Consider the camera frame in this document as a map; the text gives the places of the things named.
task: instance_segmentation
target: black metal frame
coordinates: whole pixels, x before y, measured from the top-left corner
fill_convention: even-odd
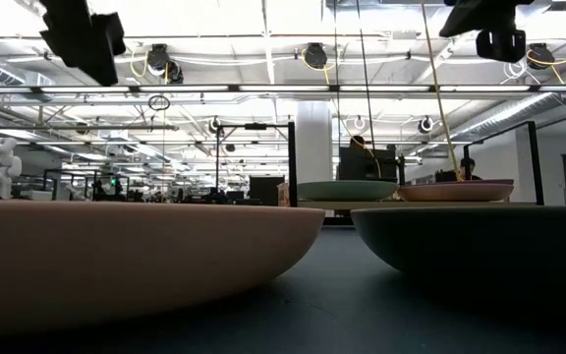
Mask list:
[[[267,128],[287,128],[288,136],[287,136],[287,149],[288,149],[288,164],[289,164],[289,194],[290,194],[290,207],[297,207],[299,205],[298,202],[298,192],[297,192],[297,174],[296,174],[296,126],[294,122],[289,122],[287,125],[281,124],[260,124],[260,123],[252,123],[252,124],[244,124],[244,125],[221,125],[217,126],[216,134],[215,134],[215,190],[219,191],[219,183],[220,183],[220,137],[221,132],[224,128],[232,129],[231,132],[226,136],[226,138],[230,137],[233,132],[237,129],[246,129],[246,130],[264,130]]]
[[[130,177],[128,176],[121,176],[119,173],[115,173],[115,174],[105,174],[105,175],[98,175],[97,174],[97,170],[92,170],[93,171],[93,185],[95,184],[95,182],[97,181],[97,178],[102,178],[102,177],[115,177],[115,178],[125,178],[126,179],[126,196],[128,196],[128,192],[130,191]],[[49,179],[48,175],[50,173],[57,173],[60,175],[67,175],[67,176],[71,176],[71,183],[73,185],[74,183],[74,177],[76,177],[77,175],[74,173],[71,173],[71,171],[68,170],[63,170],[60,168],[53,168],[53,169],[46,169],[43,171],[43,191],[47,191],[47,180]],[[88,180],[90,179],[90,177],[86,176],[85,177],[85,198],[86,198],[86,193],[88,192]],[[56,188],[56,179],[53,179],[54,181],[54,191],[52,193],[52,200],[56,200],[57,196],[57,191],[58,189]],[[95,188],[93,188],[92,190],[92,195],[91,195],[91,200],[94,201],[95,200]]]
[[[540,175],[540,159],[538,158],[538,137],[537,137],[537,124],[534,121],[527,121],[527,122],[523,122],[520,124],[517,124],[515,126],[512,126],[510,128],[504,129],[500,132],[497,132],[493,135],[490,135],[486,138],[482,138],[476,142],[470,143],[466,146],[464,146],[464,159],[469,159],[469,147],[475,144],[482,144],[483,142],[492,139],[492,138],[496,138],[502,134],[506,134],[510,131],[516,130],[518,128],[521,128],[523,126],[528,126],[528,135],[530,137],[530,154],[532,157],[532,173],[533,173],[533,177],[535,179],[535,193],[536,193],[536,197],[537,197],[537,205],[538,206],[544,206],[545,205],[545,199],[544,199],[544,193],[542,190],[542,176]],[[465,177],[467,180],[471,179],[471,166],[467,163],[465,167]]]

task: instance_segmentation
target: pink bowl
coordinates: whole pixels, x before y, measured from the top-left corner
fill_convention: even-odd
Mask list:
[[[402,187],[399,196],[406,202],[497,202],[513,190],[509,184],[439,183]]]
[[[281,274],[324,211],[0,201],[0,335],[191,306]]]

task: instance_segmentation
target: bowl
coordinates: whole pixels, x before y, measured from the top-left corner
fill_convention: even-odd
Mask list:
[[[413,277],[566,289],[566,206],[353,210],[387,264]]]
[[[497,202],[510,196],[511,184],[449,182],[399,188],[406,202]]]
[[[298,196],[312,202],[375,202],[392,197],[397,184],[383,181],[300,183]]]
[[[300,260],[323,218],[290,207],[0,201],[0,335],[250,289]]]

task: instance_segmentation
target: table surface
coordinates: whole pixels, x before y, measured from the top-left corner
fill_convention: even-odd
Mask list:
[[[293,268],[196,308],[0,339],[0,353],[566,353],[548,307],[436,296],[353,230],[323,230]]]

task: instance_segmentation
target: dark gray bowl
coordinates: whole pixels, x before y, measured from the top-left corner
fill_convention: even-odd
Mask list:
[[[566,286],[566,207],[353,210],[368,247],[415,277]]]

